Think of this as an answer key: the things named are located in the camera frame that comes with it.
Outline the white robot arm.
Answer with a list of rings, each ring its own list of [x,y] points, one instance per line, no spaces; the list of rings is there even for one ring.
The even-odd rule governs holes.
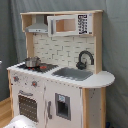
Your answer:
[[[35,124],[24,115],[15,116],[4,128],[36,128]]]

